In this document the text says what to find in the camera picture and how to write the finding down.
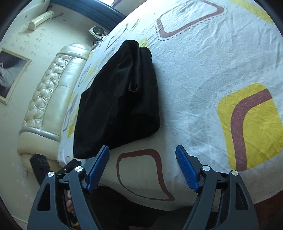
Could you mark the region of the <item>black pants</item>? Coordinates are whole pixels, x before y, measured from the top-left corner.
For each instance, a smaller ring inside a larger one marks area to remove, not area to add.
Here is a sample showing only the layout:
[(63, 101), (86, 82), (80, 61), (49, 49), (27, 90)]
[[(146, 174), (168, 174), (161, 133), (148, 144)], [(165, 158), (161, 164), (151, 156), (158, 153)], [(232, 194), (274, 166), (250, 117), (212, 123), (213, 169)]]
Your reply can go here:
[(81, 94), (73, 156), (88, 159), (160, 128), (158, 84), (149, 48), (126, 40)]

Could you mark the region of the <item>cream tufted leather headboard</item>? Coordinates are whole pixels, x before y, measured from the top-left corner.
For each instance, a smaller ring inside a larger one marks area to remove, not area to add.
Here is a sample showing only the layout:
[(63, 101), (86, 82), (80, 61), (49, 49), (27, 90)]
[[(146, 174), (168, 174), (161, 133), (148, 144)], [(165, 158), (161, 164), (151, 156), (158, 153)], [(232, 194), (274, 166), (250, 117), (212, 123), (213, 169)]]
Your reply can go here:
[(35, 154), (46, 156), (51, 170), (61, 169), (57, 163), (61, 129), (89, 54), (81, 44), (64, 46), (39, 81), (19, 132), (17, 152), (26, 170), (33, 170), (30, 159)]

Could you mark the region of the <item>framed wedding photo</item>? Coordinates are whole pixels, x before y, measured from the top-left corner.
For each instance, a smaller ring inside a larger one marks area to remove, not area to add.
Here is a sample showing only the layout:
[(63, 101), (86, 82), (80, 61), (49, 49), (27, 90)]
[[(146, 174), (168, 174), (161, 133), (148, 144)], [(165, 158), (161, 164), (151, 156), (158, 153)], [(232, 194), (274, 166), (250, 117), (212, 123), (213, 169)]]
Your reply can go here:
[(7, 105), (19, 79), (32, 62), (5, 48), (1, 48), (1, 103)]

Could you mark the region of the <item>white electric fan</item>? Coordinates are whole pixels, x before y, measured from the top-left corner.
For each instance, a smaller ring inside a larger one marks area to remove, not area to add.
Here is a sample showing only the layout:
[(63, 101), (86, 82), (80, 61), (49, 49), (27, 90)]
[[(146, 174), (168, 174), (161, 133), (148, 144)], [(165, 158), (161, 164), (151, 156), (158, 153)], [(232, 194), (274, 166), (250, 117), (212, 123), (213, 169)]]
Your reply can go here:
[(107, 33), (99, 26), (93, 26), (89, 33), (96, 39), (96, 40), (102, 40), (103, 37), (107, 35)]

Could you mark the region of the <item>patterned white bed sheet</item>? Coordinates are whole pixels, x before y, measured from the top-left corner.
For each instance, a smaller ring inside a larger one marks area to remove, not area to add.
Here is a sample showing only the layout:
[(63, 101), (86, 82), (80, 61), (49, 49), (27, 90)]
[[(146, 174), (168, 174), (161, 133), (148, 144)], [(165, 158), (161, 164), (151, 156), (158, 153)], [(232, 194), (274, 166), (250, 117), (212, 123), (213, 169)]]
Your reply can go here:
[(91, 51), (75, 85), (57, 161), (73, 159), (81, 94), (125, 40), (149, 48), (160, 129), (110, 152), (100, 180), (163, 210), (192, 206), (175, 149), (239, 172), (254, 203), (282, 191), (282, 35), (254, 1), (146, 1)]

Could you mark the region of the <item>dark blue curtain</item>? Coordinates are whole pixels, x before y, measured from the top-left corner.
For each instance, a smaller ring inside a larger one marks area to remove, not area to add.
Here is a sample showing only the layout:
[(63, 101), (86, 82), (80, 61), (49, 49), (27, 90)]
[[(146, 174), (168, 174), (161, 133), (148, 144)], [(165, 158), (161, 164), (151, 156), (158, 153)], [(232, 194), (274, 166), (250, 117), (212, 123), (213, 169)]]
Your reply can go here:
[(54, 3), (70, 10), (73, 10), (106, 30), (113, 30), (126, 16), (113, 7), (95, 0), (51, 0)]

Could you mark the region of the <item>white wall air conditioner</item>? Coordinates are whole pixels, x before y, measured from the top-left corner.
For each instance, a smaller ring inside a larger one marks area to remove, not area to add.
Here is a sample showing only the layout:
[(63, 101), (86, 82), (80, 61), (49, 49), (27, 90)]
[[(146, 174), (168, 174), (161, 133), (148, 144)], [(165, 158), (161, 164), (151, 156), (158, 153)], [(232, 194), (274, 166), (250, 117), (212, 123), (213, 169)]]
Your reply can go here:
[(28, 24), (28, 30), (35, 31), (38, 27), (51, 20), (54, 16), (53, 11), (46, 11), (35, 19), (31, 20)]

